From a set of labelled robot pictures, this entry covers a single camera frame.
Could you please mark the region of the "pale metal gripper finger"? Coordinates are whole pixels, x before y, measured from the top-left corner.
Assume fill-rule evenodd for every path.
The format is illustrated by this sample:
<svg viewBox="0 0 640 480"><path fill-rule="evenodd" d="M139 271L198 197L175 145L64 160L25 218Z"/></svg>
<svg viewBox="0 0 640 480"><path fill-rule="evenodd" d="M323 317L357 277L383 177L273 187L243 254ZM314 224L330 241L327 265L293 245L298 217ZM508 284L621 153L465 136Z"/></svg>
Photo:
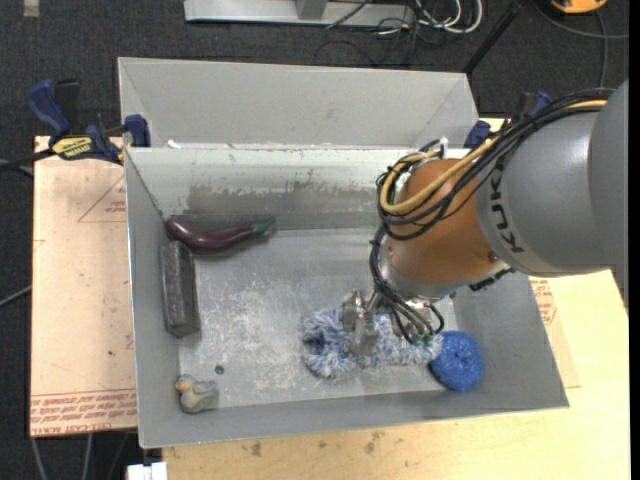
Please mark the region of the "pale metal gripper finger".
<svg viewBox="0 0 640 480"><path fill-rule="evenodd" d="M370 356L376 346L379 331L371 314L356 320L354 330L354 353L358 356Z"/></svg>
<svg viewBox="0 0 640 480"><path fill-rule="evenodd" d="M352 290L342 300L342 325L346 331L354 331L363 314L363 299L359 290Z"/></svg>

